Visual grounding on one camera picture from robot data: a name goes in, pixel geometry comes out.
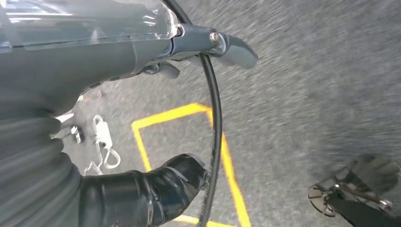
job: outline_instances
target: yellow painted line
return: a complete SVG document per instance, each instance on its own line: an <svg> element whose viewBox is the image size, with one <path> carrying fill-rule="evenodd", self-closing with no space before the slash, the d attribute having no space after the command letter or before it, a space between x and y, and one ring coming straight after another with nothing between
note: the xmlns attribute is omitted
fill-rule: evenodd
<svg viewBox="0 0 401 227"><path fill-rule="evenodd" d="M189 116L192 114L197 114L205 112L210 125L213 125L213 112L212 109L208 106L204 106L199 103L192 103L188 105L184 105L166 112L158 113L140 120L137 120L132 123L132 131L134 133L135 140L137 141L138 149L140 152L140 156L142 158L143 165L146 171L150 171L152 168L150 166L149 158L145 150L145 146L142 141L142 137L140 136L139 129L145 128L154 124L167 122L170 120L174 120L177 118ZM246 205L244 202L244 198L242 196L241 190L238 186L238 183L235 179L233 162L231 160L230 151L228 149L228 144L226 140L226 136L223 134L222 143L221 143L221 159L223 162L224 172L227 177L228 186L230 187L231 194L233 196L235 209L237 211L238 219L241 224L241 227L251 227L251 222L249 220L248 211L246 210ZM176 221L182 221L186 223L197 224L198 219L181 215L175 219ZM223 225L217 222L208 222L208 227L229 227L228 225Z"/></svg>
<svg viewBox="0 0 401 227"><path fill-rule="evenodd" d="M191 216L181 215L181 216L177 217L176 219L174 219L174 221L180 221L180 222L185 222L185 223L196 225L199 222L199 219L191 217ZM221 224L221 223L214 222L214 221L209 221L207 223L206 227L235 227L235 226L225 225L225 224Z"/></svg>
<svg viewBox="0 0 401 227"><path fill-rule="evenodd" d="M145 167L145 171L149 172L152 170L152 167L150 166L148 154L146 153L145 146L143 145L142 137L140 136L140 132L138 128L134 128L132 124L132 131L134 132L134 137L135 140L137 141L140 157L143 162L143 166Z"/></svg>
<svg viewBox="0 0 401 227"><path fill-rule="evenodd" d="M205 106L204 108L206 109L210 126L213 127L213 111L208 106ZM252 225L249 219L248 211L246 210L244 197L242 196L237 180L235 179L233 161L231 160L230 151L228 149L228 144L224 133L221 141L221 160L223 162L223 168L224 172L226 173L231 194L233 195L234 205L238 214L239 223L241 224L241 227L251 227Z"/></svg>
<svg viewBox="0 0 401 227"><path fill-rule="evenodd" d="M153 124L158 124L162 122L167 122L177 118L185 117L192 114L197 114L199 112L206 111L203 105L198 103L192 103L189 105L184 105L166 112L158 113L146 118L142 118L132 123L132 128L145 128Z"/></svg>

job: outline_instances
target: asphalt ground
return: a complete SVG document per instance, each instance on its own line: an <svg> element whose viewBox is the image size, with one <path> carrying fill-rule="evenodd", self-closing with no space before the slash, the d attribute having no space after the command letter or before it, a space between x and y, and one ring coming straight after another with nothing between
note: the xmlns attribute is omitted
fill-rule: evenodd
<svg viewBox="0 0 401 227"><path fill-rule="evenodd" d="M221 168L211 220L244 227L250 226L247 217L255 227L349 226L316 212L306 190L361 153L401 159L401 2L179 2L195 24L243 38L260 57L251 70L213 61L224 134L246 212L236 211ZM108 122L121 156L117 168L102 169L110 174L145 171L134 121L191 103L210 106L202 70L185 62L177 66L177 79L139 75L84 96L73 121L84 129L86 142L77 145L66 138L64 150L81 171L96 160L96 114ZM209 162L212 134L205 113L152 125L140 134L152 167L180 153ZM185 215L198 215L201 196Z"/></svg>

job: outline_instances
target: clear plastic cover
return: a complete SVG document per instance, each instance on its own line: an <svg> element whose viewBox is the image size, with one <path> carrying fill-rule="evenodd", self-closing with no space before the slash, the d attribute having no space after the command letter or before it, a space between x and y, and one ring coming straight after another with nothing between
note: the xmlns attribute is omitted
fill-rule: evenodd
<svg viewBox="0 0 401 227"><path fill-rule="evenodd" d="M8 17L0 17L0 52L10 46L43 49L170 39L177 33L176 15L161 0L0 0L0 4Z"/></svg>

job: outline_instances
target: black cable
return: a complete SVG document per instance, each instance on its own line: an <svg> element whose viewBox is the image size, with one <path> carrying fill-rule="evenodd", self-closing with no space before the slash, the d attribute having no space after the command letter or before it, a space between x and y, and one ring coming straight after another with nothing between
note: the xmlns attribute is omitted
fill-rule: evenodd
<svg viewBox="0 0 401 227"><path fill-rule="evenodd" d="M181 23L192 24L189 17L183 9L175 2L175 0L163 0L164 3L177 15ZM210 98L213 111L213 131L214 131L214 144L211 157L211 170L209 171L208 185L206 187L206 197L203 201L203 207L199 217L198 227L205 227L209 221L210 213L213 205L213 198L216 191L218 170L220 168L220 153L221 153L221 137L223 134L223 117L221 115L220 94L218 93L218 85L216 75L213 70L212 63L209 56L201 53L199 54L200 61L202 62L203 71L205 72L206 80L208 82Z"/></svg>

